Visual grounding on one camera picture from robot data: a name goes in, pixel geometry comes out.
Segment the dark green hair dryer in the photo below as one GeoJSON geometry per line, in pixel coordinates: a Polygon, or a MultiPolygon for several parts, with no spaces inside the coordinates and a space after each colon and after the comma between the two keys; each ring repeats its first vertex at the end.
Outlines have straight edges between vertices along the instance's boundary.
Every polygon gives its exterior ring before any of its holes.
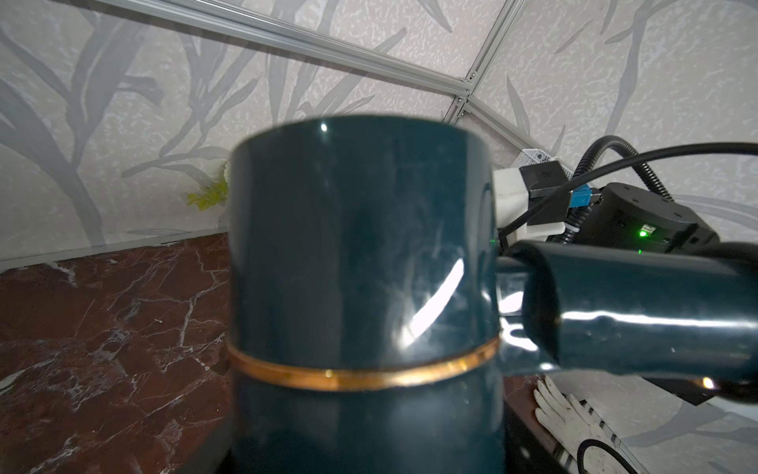
{"type": "Polygon", "coordinates": [[[757,248],[508,243],[487,146],[440,122],[278,126],[230,156],[236,473],[501,473],[503,379],[757,393],[757,248]]]}

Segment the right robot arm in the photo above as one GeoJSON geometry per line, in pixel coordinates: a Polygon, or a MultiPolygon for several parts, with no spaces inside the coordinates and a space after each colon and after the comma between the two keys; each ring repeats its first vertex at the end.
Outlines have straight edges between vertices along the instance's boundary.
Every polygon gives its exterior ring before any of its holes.
{"type": "MultiPolygon", "coordinates": [[[[632,158],[637,150],[625,139],[606,135],[595,140],[578,162],[573,178],[592,171],[608,149],[621,158],[632,158]]],[[[565,220],[565,231],[548,240],[560,244],[637,250],[655,254],[685,254],[732,260],[750,264],[757,273],[757,244],[721,243],[720,237],[695,211],[675,203],[671,194],[643,163],[633,167],[647,189],[611,183],[592,189],[586,205],[574,204],[580,189],[572,192],[572,203],[565,220]]],[[[692,404],[700,405],[714,397],[757,405],[757,380],[718,382],[706,379],[645,378],[653,385],[692,404]]]]}

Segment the white pot artificial flowers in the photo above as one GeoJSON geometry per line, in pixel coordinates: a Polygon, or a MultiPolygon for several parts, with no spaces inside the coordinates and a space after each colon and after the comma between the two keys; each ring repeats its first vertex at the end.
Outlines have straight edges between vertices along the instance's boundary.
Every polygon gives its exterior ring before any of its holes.
{"type": "Polygon", "coordinates": [[[218,180],[201,188],[198,193],[189,194],[187,204],[199,211],[206,211],[217,205],[225,205],[229,193],[231,162],[227,161],[218,180]]]}

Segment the white cloth glove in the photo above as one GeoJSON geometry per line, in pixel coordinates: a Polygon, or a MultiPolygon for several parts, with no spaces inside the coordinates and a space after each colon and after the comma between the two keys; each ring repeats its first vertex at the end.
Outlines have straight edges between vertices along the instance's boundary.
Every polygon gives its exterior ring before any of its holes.
{"type": "Polygon", "coordinates": [[[576,462],[578,473],[640,473],[590,410],[574,395],[564,395],[550,377],[537,382],[533,396],[537,421],[576,462]]]}

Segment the horizontal aluminium frame bar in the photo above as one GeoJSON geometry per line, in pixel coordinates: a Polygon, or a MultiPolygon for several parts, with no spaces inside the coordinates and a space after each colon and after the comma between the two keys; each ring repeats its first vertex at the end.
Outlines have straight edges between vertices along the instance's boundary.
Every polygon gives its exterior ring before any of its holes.
{"type": "Polygon", "coordinates": [[[405,39],[407,31],[404,29],[386,35],[374,47],[364,47],[224,1],[85,1],[83,7],[94,11],[113,7],[434,94],[466,97],[472,92],[472,86],[465,79],[391,55],[405,39]]]}

